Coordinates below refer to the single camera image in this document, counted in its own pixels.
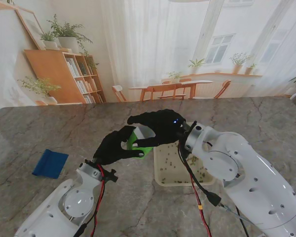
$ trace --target marble countertop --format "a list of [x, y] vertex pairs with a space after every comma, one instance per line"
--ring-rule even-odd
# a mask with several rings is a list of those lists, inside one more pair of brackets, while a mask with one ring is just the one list
[[[101, 140], [122, 128], [130, 115], [164, 108], [187, 121], [242, 134], [296, 192], [296, 107], [288, 98], [4, 108], [0, 110], [0, 237], [13, 236], [27, 216], [61, 182], [74, 177], [81, 161], [92, 158]], [[57, 180], [31, 174], [45, 149], [70, 155]], [[156, 184], [152, 153], [144, 160], [120, 160], [108, 168], [117, 170], [119, 180], [107, 183], [95, 236], [206, 236], [191, 187]], [[207, 188], [234, 207], [219, 182]], [[234, 216], [201, 197], [214, 237], [244, 236]], [[248, 231], [251, 237], [260, 234], [253, 226]]]

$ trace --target bookshelf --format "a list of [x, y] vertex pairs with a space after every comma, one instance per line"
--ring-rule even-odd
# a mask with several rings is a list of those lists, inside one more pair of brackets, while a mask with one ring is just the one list
[[58, 103], [106, 102], [97, 70], [87, 65], [84, 55], [56, 50], [24, 51], [37, 78], [49, 78], [52, 84], [61, 86], [49, 93]]

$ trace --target white tray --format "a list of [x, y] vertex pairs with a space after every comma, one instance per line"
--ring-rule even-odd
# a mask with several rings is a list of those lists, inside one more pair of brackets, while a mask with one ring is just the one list
[[[165, 187], [192, 185], [189, 173], [178, 155], [178, 142], [153, 148], [153, 156], [154, 178], [157, 184]], [[197, 158], [192, 162], [193, 156], [189, 155], [187, 162], [197, 180], [201, 185], [213, 184], [215, 179], [204, 169], [202, 160]]]

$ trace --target window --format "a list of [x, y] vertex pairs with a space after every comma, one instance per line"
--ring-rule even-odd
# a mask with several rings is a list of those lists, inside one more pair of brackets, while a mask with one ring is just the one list
[[233, 35], [215, 37], [212, 46], [208, 51], [205, 62], [207, 64], [220, 63], [231, 42], [232, 37]]
[[260, 63], [269, 63], [276, 53], [278, 47], [281, 45], [287, 30], [277, 30], [267, 46], [263, 56], [261, 57]]

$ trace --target green cup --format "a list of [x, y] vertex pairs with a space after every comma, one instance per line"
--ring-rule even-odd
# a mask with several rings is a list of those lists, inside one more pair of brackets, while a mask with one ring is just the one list
[[130, 137], [128, 138], [127, 149], [128, 150], [141, 150], [144, 152], [143, 157], [134, 157], [134, 158], [144, 159], [145, 156], [152, 150], [152, 147], [133, 147], [133, 143], [138, 139], [145, 139], [145, 138], [153, 137], [152, 135], [154, 135], [154, 132], [150, 128], [144, 127], [144, 126], [137, 127], [133, 131], [132, 135], [130, 135]]

